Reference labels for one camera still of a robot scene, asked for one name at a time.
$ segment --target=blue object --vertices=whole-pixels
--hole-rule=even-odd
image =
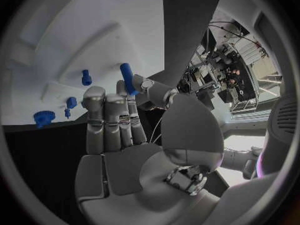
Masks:
[[[55,119],[55,113],[53,111],[39,111],[33,115],[33,118],[37,128],[41,129]]]
[[[67,108],[67,109],[64,110],[64,116],[67,119],[69,119],[69,117],[71,117],[71,113],[70,113],[70,109],[69,108]]]
[[[120,70],[121,70],[122,76],[124,78],[126,89],[127,89],[127,92],[129,93],[129,95],[131,95],[131,96],[137,95],[139,92],[137,90],[135,90],[135,88],[132,84],[134,75],[130,68],[130,65],[128,63],[123,63],[120,66]]]
[[[82,71],[82,85],[89,86],[92,84],[92,78],[89,75],[89,70],[83,70]]]
[[[66,101],[66,107],[67,107],[68,109],[73,109],[73,108],[75,108],[76,106],[77,106],[76,98],[73,97],[73,96],[69,97],[69,98],[67,99],[67,101]]]

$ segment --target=blue plastic part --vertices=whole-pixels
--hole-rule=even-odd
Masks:
[[[84,86],[89,86],[92,84],[92,78],[91,76],[89,75],[89,70],[83,70],[82,71],[82,85]]]
[[[70,109],[69,109],[69,108],[67,108],[67,109],[64,110],[64,116],[65,116],[67,119],[69,119],[69,117],[71,117],[71,112],[70,112]]]
[[[120,66],[120,70],[121,70],[122,76],[124,78],[126,89],[127,89],[127,92],[129,93],[129,95],[131,95],[131,96],[137,95],[139,92],[137,90],[135,90],[135,88],[132,84],[134,75],[130,68],[130,65],[128,63],[123,63]]]
[[[66,107],[67,107],[68,109],[73,109],[73,108],[75,108],[76,106],[77,106],[76,97],[73,97],[73,96],[69,97],[69,98],[67,99],[67,101],[66,101]]]
[[[55,119],[55,113],[53,111],[39,111],[33,115],[33,118],[37,128],[41,129]]]

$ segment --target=vent grille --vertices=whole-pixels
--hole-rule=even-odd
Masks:
[[[277,127],[288,134],[294,134],[297,123],[297,102],[284,104],[278,111]]]

